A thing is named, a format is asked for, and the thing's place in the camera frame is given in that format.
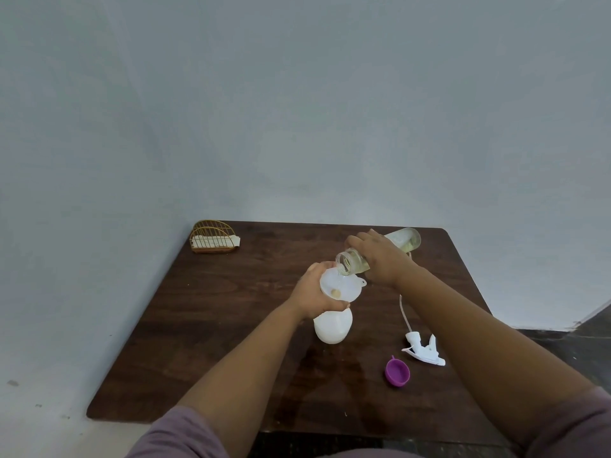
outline sleeve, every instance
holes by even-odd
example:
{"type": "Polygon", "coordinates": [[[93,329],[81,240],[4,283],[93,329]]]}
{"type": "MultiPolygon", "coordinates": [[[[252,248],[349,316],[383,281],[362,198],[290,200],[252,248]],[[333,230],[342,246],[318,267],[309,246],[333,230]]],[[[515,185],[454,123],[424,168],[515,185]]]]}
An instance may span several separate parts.
{"type": "Polygon", "coordinates": [[[152,424],[126,458],[228,458],[228,455],[202,416],[188,407],[174,407],[152,424]]]}
{"type": "Polygon", "coordinates": [[[526,458],[611,457],[611,396],[597,387],[563,402],[526,444],[526,458]]]}

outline clear glass bottle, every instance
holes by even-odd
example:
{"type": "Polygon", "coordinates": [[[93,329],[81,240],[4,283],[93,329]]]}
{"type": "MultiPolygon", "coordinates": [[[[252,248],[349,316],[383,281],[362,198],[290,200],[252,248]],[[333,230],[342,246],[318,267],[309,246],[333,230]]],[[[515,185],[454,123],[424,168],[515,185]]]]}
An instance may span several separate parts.
{"type": "MultiPolygon", "coordinates": [[[[420,233],[413,228],[403,228],[401,230],[388,233],[386,238],[399,247],[403,252],[408,253],[420,246],[422,238],[420,233]]],[[[369,269],[367,260],[359,252],[350,248],[340,252],[336,257],[337,271],[340,275],[353,275],[355,273],[366,272],[369,269]]]]}

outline dark brown tabletop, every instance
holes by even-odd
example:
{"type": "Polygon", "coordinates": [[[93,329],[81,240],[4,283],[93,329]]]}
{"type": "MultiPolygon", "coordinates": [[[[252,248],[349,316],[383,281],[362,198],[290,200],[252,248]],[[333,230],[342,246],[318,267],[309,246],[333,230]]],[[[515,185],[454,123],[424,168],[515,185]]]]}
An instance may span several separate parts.
{"type": "MultiPolygon", "coordinates": [[[[334,260],[349,234],[371,226],[231,222],[241,237],[229,254],[194,254],[188,241],[89,405],[95,420],[150,423],[290,295],[308,266],[334,260]]],[[[401,226],[374,226],[382,234],[401,226]]],[[[489,311],[445,230],[418,228],[414,261],[489,311]]],[[[404,302],[415,331],[430,331],[404,302]]],[[[372,284],[351,306],[354,322],[330,346],[306,321],[280,368],[262,431],[319,432],[504,445],[448,363],[409,358],[398,294],[372,284]],[[384,377],[394,355],[411,379],[384,377]]],[[[440,355],[444,348],[438,345],[440,355]]]]}

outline purple bottle cap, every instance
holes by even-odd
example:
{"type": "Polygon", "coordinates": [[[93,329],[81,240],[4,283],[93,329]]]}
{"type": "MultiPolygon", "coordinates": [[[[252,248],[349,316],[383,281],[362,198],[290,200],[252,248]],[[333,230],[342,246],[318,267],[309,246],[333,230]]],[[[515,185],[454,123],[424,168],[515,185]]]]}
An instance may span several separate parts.
{"type": "Polygon", "coordinates": [[[409,381],[409,368],[408,365],[403,363],[401,360],[397,360],[394,355],[386,363],[386,369],[384,370],[386,379],[395,387],[404,386],[409,381]]]}

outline person's right hand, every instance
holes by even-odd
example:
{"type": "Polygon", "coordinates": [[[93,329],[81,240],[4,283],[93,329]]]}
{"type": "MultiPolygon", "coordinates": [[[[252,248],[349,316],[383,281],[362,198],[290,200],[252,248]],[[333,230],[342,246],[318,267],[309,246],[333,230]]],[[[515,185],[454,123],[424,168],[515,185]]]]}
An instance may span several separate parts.
{"type": "Polygon", "coordinates": [[[375,230],[348,236],[346,246],[355,248],[369,263],[365,277],[376,284],[396,288],[399,278],[417,265],[392,241],[375,230]]]}

